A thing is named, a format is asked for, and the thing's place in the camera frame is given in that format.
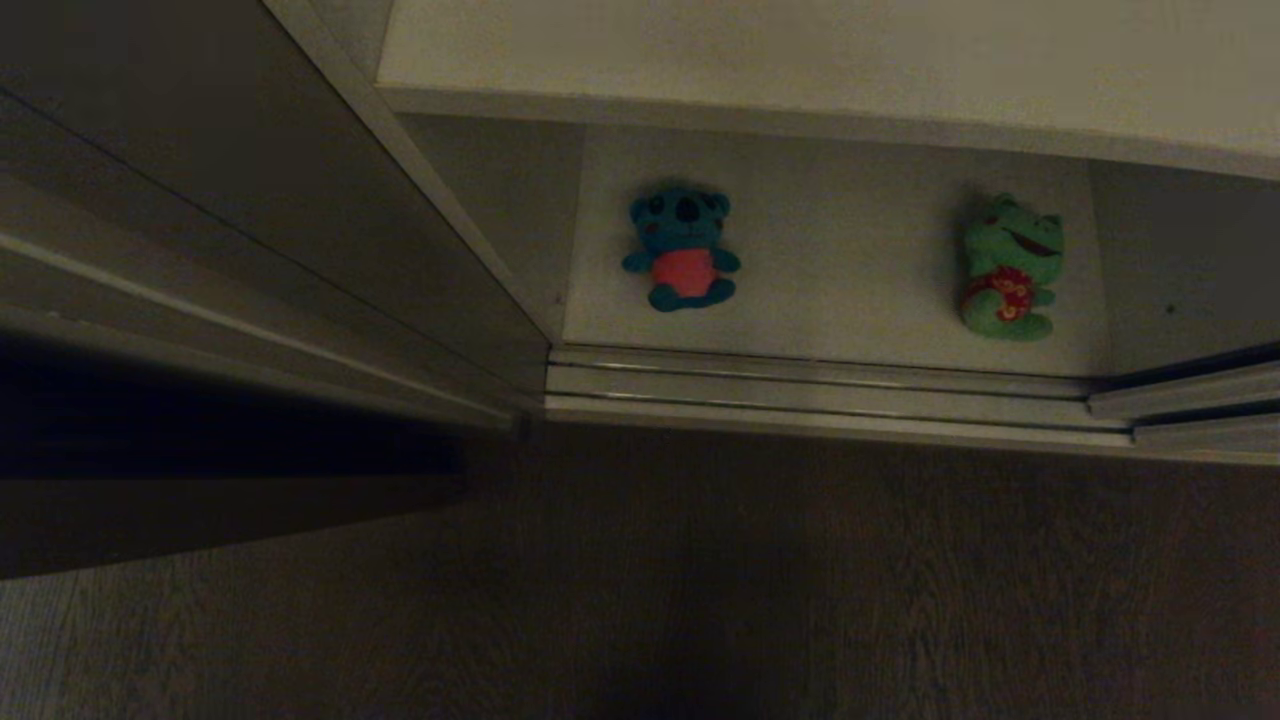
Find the stuffed animal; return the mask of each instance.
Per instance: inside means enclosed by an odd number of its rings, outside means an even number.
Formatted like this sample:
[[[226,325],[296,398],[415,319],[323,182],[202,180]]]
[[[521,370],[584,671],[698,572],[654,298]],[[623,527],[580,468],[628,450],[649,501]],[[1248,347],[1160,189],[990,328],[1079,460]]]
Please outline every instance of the stuffed animal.
[[[970,283],[960,314],[969,329],[1001,340],[1048,337],[1053,322],[1030,310],[1056,299],[1044,286],[1062,273],[1062,218],[997,196],[964,238]]]
[[[733,281],[719,277],[742,263],[717,243],[728,217],[728,197],[684,187],[667,188],[631,204],[631,222],[644,250],[627,255],[630,273],[652,273],[649,305],[660,313],[707,307],[733,296]]]

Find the shelf surface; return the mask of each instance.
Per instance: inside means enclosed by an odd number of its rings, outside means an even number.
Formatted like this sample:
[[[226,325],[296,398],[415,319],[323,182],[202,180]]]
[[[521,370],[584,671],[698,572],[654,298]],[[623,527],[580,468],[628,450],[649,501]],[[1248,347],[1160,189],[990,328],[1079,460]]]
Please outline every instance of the shelf surface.
[[[1280,179],[1280,3],[398,0],[398,110],[1015,150]]]
[[[737,295],[660,314],[635,197],[669,179],[728,193],[723,247],[742,259]],[[1064,215],[1066,268],[1037,343],[973,334],[956,304],[961,227],[1010,191]],[[1087,163],[1009,152],[640,128],[586,133],[564,340],[580,345],[1096,377],[1111,372]]]

